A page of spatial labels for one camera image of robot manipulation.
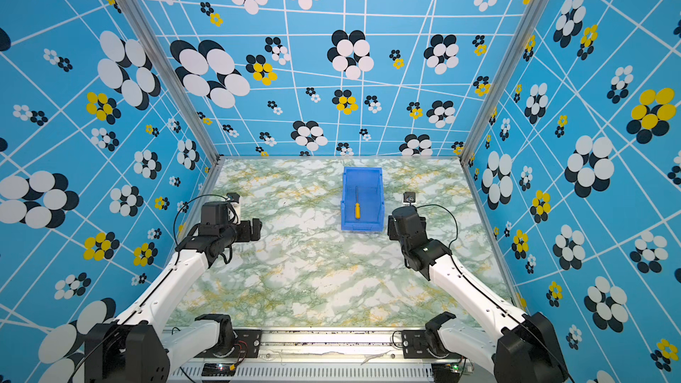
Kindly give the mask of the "yellow handled screwdriver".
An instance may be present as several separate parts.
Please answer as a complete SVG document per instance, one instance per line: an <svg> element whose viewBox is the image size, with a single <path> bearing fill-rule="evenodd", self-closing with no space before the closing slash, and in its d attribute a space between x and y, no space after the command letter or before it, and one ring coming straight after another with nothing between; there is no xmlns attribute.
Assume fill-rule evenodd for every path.
<svg viewBox="0 0 681 383"><path fill-rule="evenodd" d="M355 218L356 220L361 219L361 204L359 198L359 187L356 187L355 191Z"/></svg>

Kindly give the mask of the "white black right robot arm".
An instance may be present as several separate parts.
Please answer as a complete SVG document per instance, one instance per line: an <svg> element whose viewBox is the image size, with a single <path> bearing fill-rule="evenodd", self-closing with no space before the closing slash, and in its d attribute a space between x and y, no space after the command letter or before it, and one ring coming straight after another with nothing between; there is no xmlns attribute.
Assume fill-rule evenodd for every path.
<svg viewBox="0 0 681 383"><path fill-rule="evenodd" d="M448 246L427 235L416 207L392 212L388 237L399 242L408 269L447 292L479 325L468 326L452 313L431 319L427 343L435 356L463 356L498 382L572 381L551 321L508 303L482 283Z"/></svg>

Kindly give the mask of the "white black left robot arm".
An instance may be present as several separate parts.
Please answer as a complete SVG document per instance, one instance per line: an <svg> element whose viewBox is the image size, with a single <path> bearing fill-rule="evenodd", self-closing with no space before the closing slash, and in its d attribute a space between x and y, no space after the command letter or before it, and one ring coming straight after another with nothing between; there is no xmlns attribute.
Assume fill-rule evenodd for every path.
<svg viewBox="0 0 681 383"><path fill-rule="evenodd" d="M172 312L217 259L230 262L234 244L260 239L262 222L244 220L239 211L237 193L201 206L200 221L151 286L112 322L96 324L86 334L84 357L74 370L84 381L165 382L198 354L246 355L226 314L204 314L187 329L163 335Z"/></svg>

